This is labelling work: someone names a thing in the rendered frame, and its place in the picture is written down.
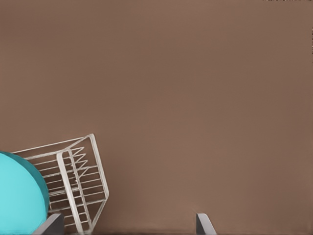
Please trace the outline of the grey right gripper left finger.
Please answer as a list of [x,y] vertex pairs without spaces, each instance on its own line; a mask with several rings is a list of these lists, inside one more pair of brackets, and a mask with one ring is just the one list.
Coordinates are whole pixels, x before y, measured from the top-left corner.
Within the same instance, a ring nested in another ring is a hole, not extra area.
[[32,235],[64,235],[63,214],[52,214]]

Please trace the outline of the turquoise plate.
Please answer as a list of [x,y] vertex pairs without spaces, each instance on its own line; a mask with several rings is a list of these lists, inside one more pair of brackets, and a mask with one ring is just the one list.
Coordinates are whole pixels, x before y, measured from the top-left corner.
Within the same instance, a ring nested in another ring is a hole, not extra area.
[[30,235],[47,218],[49,193],[37,168],[0,151],[0,235]]

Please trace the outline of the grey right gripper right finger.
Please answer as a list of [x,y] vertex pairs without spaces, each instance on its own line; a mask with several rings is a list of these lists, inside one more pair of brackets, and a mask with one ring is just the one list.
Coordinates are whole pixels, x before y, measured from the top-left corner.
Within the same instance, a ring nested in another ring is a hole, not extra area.
[[196,214],[196,235],[217,235],[208,215],[205,213]]

